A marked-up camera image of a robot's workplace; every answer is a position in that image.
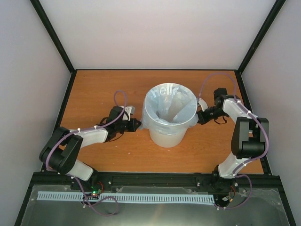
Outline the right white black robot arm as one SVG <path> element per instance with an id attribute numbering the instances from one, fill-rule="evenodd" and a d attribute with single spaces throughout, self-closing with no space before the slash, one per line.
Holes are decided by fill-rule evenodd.
<path id="1" fill-rule="evenodd" d="M 220 117 L 235 123 L 229 156 L 212 172 L 210 186 L 216 191 L 230 187 L 230 183 L 249 163 L 264 157 L 269 149 L 269 121 L 251 113 L 236 95 L 229 95 L 225 88 L 214 91 L 214 106 L 198 98 L 201 110 L 197 112 L 198 123 L 217 122 Z"/>

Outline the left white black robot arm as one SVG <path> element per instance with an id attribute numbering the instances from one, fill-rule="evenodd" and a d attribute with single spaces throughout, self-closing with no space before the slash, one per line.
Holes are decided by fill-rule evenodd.
<path id="1" fill-rule="evenodd" d="M 87 129 L 57 128 L 40 152 L 39 159 L 48 170 L 81 179 L 86 189 L 94 189 L 98 184 L 96 170 L 78 160 L 81 148 L 116 140 L 117 134 L 135 132 L 141 122 L 131 116 L 134 106 L 114 106 L 109 116 Z"/>

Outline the green lit circuit board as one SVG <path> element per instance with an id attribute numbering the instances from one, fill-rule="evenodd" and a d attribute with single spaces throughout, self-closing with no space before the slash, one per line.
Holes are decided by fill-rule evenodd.
<path id="1" fill-rule="evenodd" d="M 99 195 L 102 194 L 103 191 L 104 191 L 104 187 L 103 187 L 103 185 L 100 184 L 100 183 L 98 183 L 98 184 L 92 186 L 91 189 L 92 189 L 91 194 L 92 194 L 93 196 L 99 196 Z"/>

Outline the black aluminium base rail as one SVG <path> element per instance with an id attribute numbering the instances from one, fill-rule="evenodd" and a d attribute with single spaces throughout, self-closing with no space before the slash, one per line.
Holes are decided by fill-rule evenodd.
<path id="1" fill-rule="evenodd" d="M 280 176 L 268 174 L 248 175 L 253 188 L 277 188 L 283 190 Z M 165 173 L 113 173 L 98 172 L 88 181 L 80 180 L 85 191 L 93 188 L 102 188 L 105 191 L 116 190 L 125 186 L 130 187 L 175 187 L 187 188 L 197 192 L 225 193 L 230 188 L 249 188 L 247 178 L 214 179 L 212 174 L 165 174 Z M 59 175 L 54 172 L 36 172 L 33 174 L 30 185 L 68 185 L 72 189 L 79 189 L 75 179 L 69 176 Z"/>

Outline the grey metal base plate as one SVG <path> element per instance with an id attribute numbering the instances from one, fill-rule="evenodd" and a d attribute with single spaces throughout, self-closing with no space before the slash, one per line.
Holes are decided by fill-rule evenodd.
<path id="1" fill-rule="evenodd" d="M 24 212 L 23 226 L 287 226 L 277 189 L 240 189 L 228 207 L 224 197 L 214 205 L 132 204 L 101 199 L 90 202 L 38 201 L 39 191 L 81 192 L 69 186 L 34 186 Z M 115 194 L 206 194 L 184 188 L 123 187 Z"/>

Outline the right black frame post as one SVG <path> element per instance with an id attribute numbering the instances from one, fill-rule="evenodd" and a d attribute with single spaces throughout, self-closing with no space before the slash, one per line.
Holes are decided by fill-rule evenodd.
<path id="1" fill-rule="evenodd" d="M 242 75 L 242 73 L 246 69 L 247 65 L 251 61 L 257 48 L 259 47 L 259 45 L 262 42 L 262 40 L 264 39 L 265 35 L 269 31 L 271 25 L 273 24 L 274 20 L 276 19 L 278 13 L 280 12 L 280 10 L 283 7 L 283 5 L 285 4 L 285 2 L 286 2 L 286 0 L 276 0 L 275 3 L 273 4 L 271 10 L 269 11 L 266 19 L 264 20 L 255 39 L 253 40 L 249 50 L 247 51 L 245 57 L 243 58 L 240 66 L 238 68 L 239 75 Z"/>

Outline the black frame post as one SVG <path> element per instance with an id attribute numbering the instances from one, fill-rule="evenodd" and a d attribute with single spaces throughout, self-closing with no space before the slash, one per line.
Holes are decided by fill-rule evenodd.
<path id="1" fill-rule="evenodd" d="M 249 50 L 247 51 L 245 57 L 243 58 L 240 66 L 238 68 L 239 75 L 242 75 L 242 73 L 246 69 L 247 65 L 251 61 L 257 48 L 259 47 L 259 45 L 262 42 L 262 40 L 264 39 L 265 35 L 269 31 L 271 25 L 273 24 L 274 20 L 276 19 L 278 13 L 280 12 L 280 10 L 283 7 L 283 5 L 285 4 L 285 2 L 286 2 L 286 0 L 276 0 L 275 3 L 273 4 L 271 10 L 269 11 L 266 19 L 264 20 L 255 39 L 253 40 Z"/>
<path id="2" fill-rule="evenodd" d="M 48 35 L 50 36 L 54 46 L 56 47 L 59 55 L 61 56 L 64 64 L 66 65 L 68 71 L 70 74 L 73 74 L 75 72 L 75 69 L 53 27 L 51 24 L 41 2 L 39 0 L 30 0 L 31 5 L 33 6 L 35 12 L 37 13 L 38 17 L 40 18 L 44 28 L 46 29 Z"/>

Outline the left black frame post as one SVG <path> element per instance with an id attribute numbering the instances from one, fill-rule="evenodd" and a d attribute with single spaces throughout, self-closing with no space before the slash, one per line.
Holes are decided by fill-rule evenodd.
<path id="1" fill-rule="evenodd" d="M 50 36 L 54 46 L 56 47 L 59 55 L 61 56 L 64 64 L 66 65 L 68 71 L 70 74 L 73 74 L 75 72 L 75 69 L 53 27 L 51 24 L 41 2 L 39 0 L 30 0 L 31 5 L 33 6 L 35 12 L 37 13 L 38 17 L 40 18 L 44 28 L 46 29 L 48 35 Z"/>

